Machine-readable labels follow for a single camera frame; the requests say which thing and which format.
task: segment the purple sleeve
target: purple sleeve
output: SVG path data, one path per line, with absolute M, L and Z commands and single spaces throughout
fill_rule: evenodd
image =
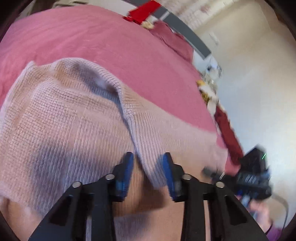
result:
M 267 238 L 269 241 L 277 241 L 281 235 L 281 229 L 278 229 L 272 225 L 271 229 L 267 233 Z

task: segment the bedding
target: bedding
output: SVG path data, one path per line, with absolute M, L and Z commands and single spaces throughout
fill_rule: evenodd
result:
M 11 25 L 0 42 L 0 105 L 30 61 L 44 65 L 67 57 L 99 64 L 164 111 L 214 134 L 225 149 L 196 87 L 196 69 L 141 26 L 91 5 L 50 9 Z
M 129 237 L 123 235 L 127 225 L 115 218 L 118 240 L 134 240 L 139 228 L 141 240 L 180 240 L 183 205 L 168 195 L 163 153 L 170 151 L 185 172 L 202 181 L 204 166 L 223 170 L 227 158 L 215 133 L 174 117 L 80 58 L 44 66 L 30 62 L 10 89 L 0 120 L 0 195 L 39 217 L 74 181 L 94 182 L 110 173 L 126 151 L 136 153 L 129 195 L 113 207 L 116 216 L 134 214 L 133 221 L 143 211 L 150 217 L 145 223 L 139 219 Z M 142 186 L 145 178 L 148 188 Z M 27 222 L 14 225 L 17 233 L 29 236 L 36 228 L 26 217 L 5 213 L 10 223 Z M 125 220 L 131 223 L 129 215 Z

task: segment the knit fabric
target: knit fabric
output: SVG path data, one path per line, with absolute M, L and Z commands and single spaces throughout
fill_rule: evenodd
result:
M 118 240 L 135 238 L 139 226 L 141 240 L 168 235 L 179 240 L 182 206 L 170 201 L 164 187 L 162 155 L 171 152 L 175 163 L 202 180 L 205 165 L 224 170 L 227 151 L 217 147 L 216 138 L 145 100 L 92 62 L 30 62 L 0 112 L 0 195 L 43 217 L 74 181 L 98 180 L 131 151 L 136 158 L 128 197 L 114 209 L 115 215 L 133 215 L 115 220 Z M 138 214 L 148 210 L 145 218 Z M 15 212 L 5 213 L 21 233 Z M 28 236 L 36 222 L 22 218 Z M 176 222 L 180 225 L 173 230 Z

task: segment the hand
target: hand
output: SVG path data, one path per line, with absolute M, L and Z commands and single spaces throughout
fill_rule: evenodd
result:
M 263 232 L 267 232 L 272 225 L 272 222 L 269 217 L 269 208 L 265 202 L 251 200 L 248 211 L 256 212 L 257 218 L 256 221 Z

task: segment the metal screw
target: metal screw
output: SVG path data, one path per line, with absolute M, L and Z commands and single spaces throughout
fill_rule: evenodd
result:
M 78 181 L 73 182 L 73 184 L 72 184 L 72 187 L 74 187 L 74 188 L 78 188 L 80 186 L 81 186 L 81 182 L 78 182 Z
M 184 175 L 182 176 L 182 178 L 183 178 L 184 180 L 190 180 L 190 179 L 192 178 L 192 176 L 189 175 L 189 174 L 184 174 Z
M 224 185 L 224 183 L 223 182 L 217 182 L 216 183 L 216 187 L 218 187 L 218 188 L 223 188 L 225 185 Z
M 106 178 L 107 180 L 112 180 L 112 179 L 115 178 L 115 176 L 114 176 L 113 174 L 107 174 L 107 175 L 105 176 L 105 178 Z

